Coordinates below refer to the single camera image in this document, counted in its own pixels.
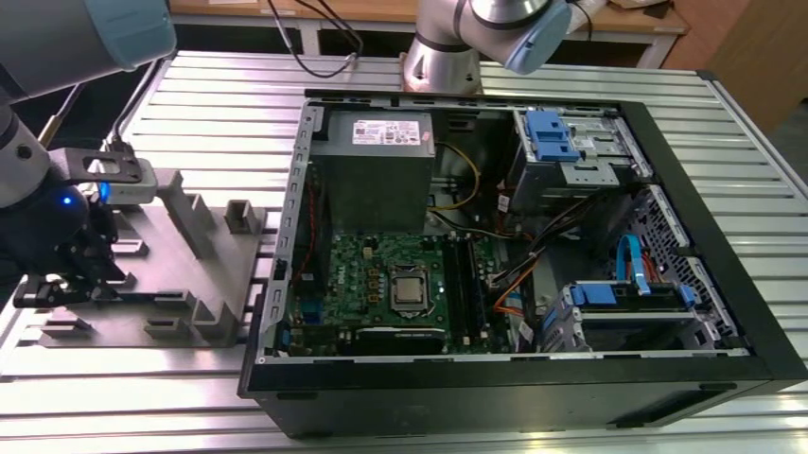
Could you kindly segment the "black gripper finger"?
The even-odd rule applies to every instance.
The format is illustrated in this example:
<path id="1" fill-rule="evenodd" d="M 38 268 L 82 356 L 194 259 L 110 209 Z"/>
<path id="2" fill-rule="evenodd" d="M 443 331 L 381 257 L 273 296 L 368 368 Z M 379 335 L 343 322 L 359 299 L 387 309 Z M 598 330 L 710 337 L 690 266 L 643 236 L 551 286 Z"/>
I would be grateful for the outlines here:
<path id="1" fill-rule="evenodd" d="M 14 307 L 60 307 L 89 299 L 89 285 L 62 279 L 49 282 L 42 275 L 27 274 L 11 295 Z"/>
<path id="2" fill-rule="evenodd" d="M 118 296 L 110 282 L 126 276 L 114 263 L 109 244 L 100 241 L 72 241 L 64 247 L 65 279 L 88 300 L 109 300 Z"/>

